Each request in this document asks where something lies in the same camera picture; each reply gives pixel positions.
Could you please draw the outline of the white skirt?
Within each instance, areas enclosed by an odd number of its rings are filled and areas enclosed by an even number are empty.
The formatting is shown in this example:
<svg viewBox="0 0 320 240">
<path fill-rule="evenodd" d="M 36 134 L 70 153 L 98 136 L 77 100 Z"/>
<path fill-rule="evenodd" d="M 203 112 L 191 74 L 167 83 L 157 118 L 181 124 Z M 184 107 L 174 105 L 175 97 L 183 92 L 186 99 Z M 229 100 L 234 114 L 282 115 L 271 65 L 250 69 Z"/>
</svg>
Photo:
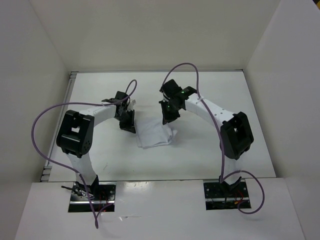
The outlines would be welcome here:
<svg viewBox="0 0 320 240">
<path fill-rule="evenodd" d="M 142 149 L 170 145 L 178 131 L 168 123 L 163 124 L 162 118 L 146 117 L 136 120 L 136 142 Z"/>
</svg>

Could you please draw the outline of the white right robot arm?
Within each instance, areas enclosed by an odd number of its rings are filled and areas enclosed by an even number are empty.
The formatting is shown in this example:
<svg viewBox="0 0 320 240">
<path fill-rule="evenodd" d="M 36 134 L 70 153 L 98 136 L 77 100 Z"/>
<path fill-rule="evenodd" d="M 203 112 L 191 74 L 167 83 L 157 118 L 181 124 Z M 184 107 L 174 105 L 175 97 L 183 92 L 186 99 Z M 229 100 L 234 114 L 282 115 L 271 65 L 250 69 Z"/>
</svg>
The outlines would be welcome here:
<svg viewBox="0 0 320 240">
<path fill-rule="evenodd" d="M 159 103 L 164 125 L 178 119 L 179 111 L 185 110 L 217 127 L 220 149 L 225 158 L 238 160 L 250 149 L 254 137 L 248 117 L 242 111 L 233 113 L 210 101 L 206 102 L 191 86 L 162 86 L 159 91 L 163 94 Z"/>
</svg>

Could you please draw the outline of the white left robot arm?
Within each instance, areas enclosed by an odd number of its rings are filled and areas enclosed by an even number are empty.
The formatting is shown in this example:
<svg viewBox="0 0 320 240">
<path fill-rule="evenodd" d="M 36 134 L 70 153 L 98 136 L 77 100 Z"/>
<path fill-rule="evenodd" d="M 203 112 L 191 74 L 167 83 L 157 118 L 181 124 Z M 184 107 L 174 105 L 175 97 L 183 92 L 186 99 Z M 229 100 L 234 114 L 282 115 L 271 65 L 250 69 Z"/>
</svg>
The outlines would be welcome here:
<svg viewBox="0 0 320 240">
<path fill-rule="evenodd" d="M 119 121 L 121 130 L 135 133 L 135 110 L 132 104 L 100 105 L 82 111 L 68 110 L 62 120 L 56 144 L 66 154 L 76 170 L 76 187 L 88 200 L 102 191 L 92 167 L 89 151 L 93 145 L 95 126 L 108 120 Z"/>
</svg>

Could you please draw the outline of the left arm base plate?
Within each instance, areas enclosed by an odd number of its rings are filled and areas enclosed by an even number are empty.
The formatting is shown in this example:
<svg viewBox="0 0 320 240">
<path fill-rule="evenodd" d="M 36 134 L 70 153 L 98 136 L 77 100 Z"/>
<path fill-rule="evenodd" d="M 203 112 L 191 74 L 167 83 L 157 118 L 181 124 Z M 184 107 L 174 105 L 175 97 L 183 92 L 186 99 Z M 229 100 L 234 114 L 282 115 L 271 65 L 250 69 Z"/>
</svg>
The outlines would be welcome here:
<svg viewBox="0 0 320 240">
<path fill-rule="evenodd" d="M 116 182 L 100 182 L 100 192 L 96 195 L 89 193 L 93 209 L 98 212 L 114 212 L 116 200 Z M 88 196 L 84 189 L 77 186 L 74 182 L 72 187 L 67 187 L 70 193 L 69 213 L 88 213 L 91 212 Z"/>
</svg>

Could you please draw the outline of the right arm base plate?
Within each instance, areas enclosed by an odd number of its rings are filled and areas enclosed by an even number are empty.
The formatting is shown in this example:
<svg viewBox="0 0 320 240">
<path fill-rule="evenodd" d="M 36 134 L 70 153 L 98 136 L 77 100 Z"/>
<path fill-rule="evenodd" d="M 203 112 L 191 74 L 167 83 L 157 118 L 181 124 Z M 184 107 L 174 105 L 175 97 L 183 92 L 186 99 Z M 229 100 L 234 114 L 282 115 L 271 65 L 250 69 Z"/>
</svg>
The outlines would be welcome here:
<svg viewBox="0 0 320 240">
<path fill-rule="evenodd" d="M 251 203 L 247 184 L 240 181 L 237 185 L 220 183 L 218 180 L 204 181 L 204 199 L 206 210 L 250 209 Z"/>
</svg>

